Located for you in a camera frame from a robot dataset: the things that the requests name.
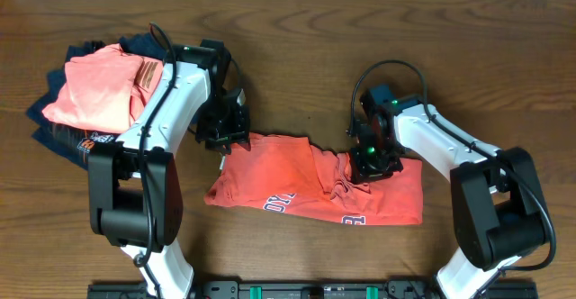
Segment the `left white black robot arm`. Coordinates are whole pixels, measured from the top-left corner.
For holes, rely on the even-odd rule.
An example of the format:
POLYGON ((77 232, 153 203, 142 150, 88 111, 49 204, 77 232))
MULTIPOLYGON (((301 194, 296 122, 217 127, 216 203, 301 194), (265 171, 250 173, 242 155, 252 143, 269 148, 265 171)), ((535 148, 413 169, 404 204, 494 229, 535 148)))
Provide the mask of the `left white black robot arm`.
POLYGON ((177 240, 184 210, 177 149, 191 128, 222 155, 249 140, 244 91, 223 86, 232 61, 224 43, 163 47, 163 74, 141 117, 117 140, 96 143, 87 164, 91 228, 129 255, 145 280, 90 285, 90 298, 194 297, 194 269, 177 240))

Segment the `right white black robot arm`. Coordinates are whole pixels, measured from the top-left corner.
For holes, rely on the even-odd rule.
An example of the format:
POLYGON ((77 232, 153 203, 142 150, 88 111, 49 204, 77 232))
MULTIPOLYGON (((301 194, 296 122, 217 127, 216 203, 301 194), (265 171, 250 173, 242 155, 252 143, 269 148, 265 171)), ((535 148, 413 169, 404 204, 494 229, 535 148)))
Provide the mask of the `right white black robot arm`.
POLYGON ((352 121, 353 179, 391 178, 413 150, 450 183, 456 253, 428 285, 390 285, 409 298, 536 298, 536 285, 502 283, 517 262, 542 245, 547 267, 556 251, 554 227, 532 157, 521 148, 502 150, 475 139, 437 112, 422 96, 395 98, 367 91, 360 103, 367 122, 352 121))

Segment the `red-orange t-shirt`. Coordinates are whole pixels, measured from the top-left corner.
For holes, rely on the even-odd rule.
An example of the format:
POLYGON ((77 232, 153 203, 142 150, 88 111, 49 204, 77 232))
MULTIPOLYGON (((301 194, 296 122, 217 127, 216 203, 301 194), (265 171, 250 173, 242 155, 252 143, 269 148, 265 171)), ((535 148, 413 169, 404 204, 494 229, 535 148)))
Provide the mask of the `red-orange t-shirt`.
POLYGON ((355 184, 345 152, 319 149, 306 137, 251 133, 224 157, 204 201, 349 225, 419 225, 422 163, 401 164, 390 178, 355 184))

